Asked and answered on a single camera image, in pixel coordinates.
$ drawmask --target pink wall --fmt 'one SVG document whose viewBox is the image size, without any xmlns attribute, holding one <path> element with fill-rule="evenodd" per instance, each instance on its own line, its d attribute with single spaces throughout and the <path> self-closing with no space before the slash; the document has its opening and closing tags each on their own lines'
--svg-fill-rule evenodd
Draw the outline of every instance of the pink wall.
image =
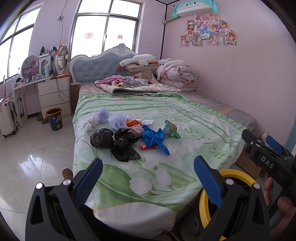
<svg viewBox="0 0 296 241">
<path fill-rule="evenodd" d="M 186 20 L 166 24 L 163 58 L 182 59 L 198 73 L 197 92 L 257 119 L 255 134 L 267 132 L 285 144 L 296 113 L 296 44 L 260 0 L 216 0 L 220 19 L 237 35 L 237 46 L 179 47 Z M 167 19 L 173 4 L 168 5 Z"/>
<path fill-rule="evenodd" d="M 61 10 L 66 0 L 46 0 L 35 1 L 30 8 L 35 8 L 42 4 L 36 19 L 32 32 L 29 55 L 39 56 L 40 49 L 56 46 L 58 47 L 62 24 L 58 20 Z M 63 11 L 63 34 L 62 43 L 69 45 L 74 15 L 80 0 L 71 0 Z M 163 39 L 163 23 L 165 18 L 165 4 L 155 0 L 145 0 L 143 2 L 143 10 L 140 18 L 140 29 L 138 31 L 139 39 L 137 40 L 137 51 L 139 54 L 149 53 L 160 58 L 161 44 Z M 11 83 L 8 81 L 6 90 L 11 92 Z M 0 97 L 2 95 L 2 85 L 0 85 Z M 39 97 L 34 86 L 30 85 L 25 92 L 25 102 L 27 113 L 33 114 L 41 111 Z"/>
</svg>

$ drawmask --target black plastic bag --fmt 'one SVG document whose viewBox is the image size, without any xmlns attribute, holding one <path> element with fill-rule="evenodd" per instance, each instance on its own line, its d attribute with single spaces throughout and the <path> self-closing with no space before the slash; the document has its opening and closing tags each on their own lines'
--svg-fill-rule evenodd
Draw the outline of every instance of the black plastic bag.
<svg viewBox="0 0 296 241">
<path fill-rule="evenodd" d="M 111 148 L 113 147 L 113 131 L 108 128 L 96 130 L 90 139 L 90 143 L 94 147 Z"/>
<path fill-rule="evenodd" d="M 129 129 L 122 128 L 115 131 L 115 141 L 113 142 L 111 153 L 118 161 L 128 162 L 128 160 L 141 159 L 139 153 L 131 147 L 140 137 L 136 137 L 128 131 Z"/>
</svg>

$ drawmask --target blue gripper pad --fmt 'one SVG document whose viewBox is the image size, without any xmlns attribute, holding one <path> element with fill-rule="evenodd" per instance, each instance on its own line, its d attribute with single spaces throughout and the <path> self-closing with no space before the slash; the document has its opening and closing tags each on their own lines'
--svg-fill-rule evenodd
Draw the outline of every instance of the blue gripper pad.
<svg viewBox="0 0 296 241">
<path fill-rule="evenodd" d="M 94 164 L 86 169 L 86 173 L 75 189 L 74 204 L 76 207 L 85 204 L 102 172 L 103 162 L 97 158 Z"/>
<path fill-rule="evenodd" d="M 283 150 L 281 149 L 281 145 L 271 136 L 267 136 L 265 141 L 274 151 L 276 151 L 279 154 L 283 153 Z"/>
<path fill-rule="evenodd" d="M 194 159 L 194 171 L 202 183 L 211 203 L 217 205 L 218 208 L 222 205 L 222 188 L 212 175 L 211 168 L 202 158 L 197 156 Z"/>
</svg>

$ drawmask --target goose plush toy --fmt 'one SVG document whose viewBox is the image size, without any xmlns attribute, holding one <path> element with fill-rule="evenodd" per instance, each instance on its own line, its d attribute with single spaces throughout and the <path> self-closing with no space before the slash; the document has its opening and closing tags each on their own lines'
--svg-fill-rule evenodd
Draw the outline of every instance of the goose plush toy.
<svg viewBox="0 0 296 241">
<path fill-rule="evenodd" d="M 157 58 L 151 54 L 141 54 L 141 55 L 136 55 L 133 58 L 127 58 L 122 60 L 117 68 L 125 67 L 128 64 L 138 64 L 140 66 L 147 66 L 150 62 L 155 62 L 157 61 Z"/>
</svg>

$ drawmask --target metal screw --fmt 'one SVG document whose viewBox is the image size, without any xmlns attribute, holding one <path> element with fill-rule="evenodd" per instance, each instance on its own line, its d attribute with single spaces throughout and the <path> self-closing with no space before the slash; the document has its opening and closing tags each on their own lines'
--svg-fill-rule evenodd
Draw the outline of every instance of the metal screw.
<svg viewBox="0 0 296 241">
<path fill-rule="evenodd" d="M 43 186 L 43 184 L 42 184 L 42 183 L 37 183 L 37 184 L 36 184 L 36 188 L 37 188 L 37 189 L 40 189 L 40 188 L 42 188 L 42 186 Z"/>
<path fill-rule="evenodd" d="M 260 184 L 259 183 L 254 183 L 254 188 L 260 189 Z"/>
<path fill-rule="evenodd" d="M 66 179 L 63 181 L 63 185 L 68 186 L 71 183 L 70 179 Z"/>
<path fill-rule="evenodd" d="M 233 181 L 232 179 L 230 179 L 230 178 L 227 178 L 227 179 L 226 179 L 226 183 L 227 183 L 228 185 L 233 185 L 233 184 L 234 184 L 234 181 Z"/>
</svg>

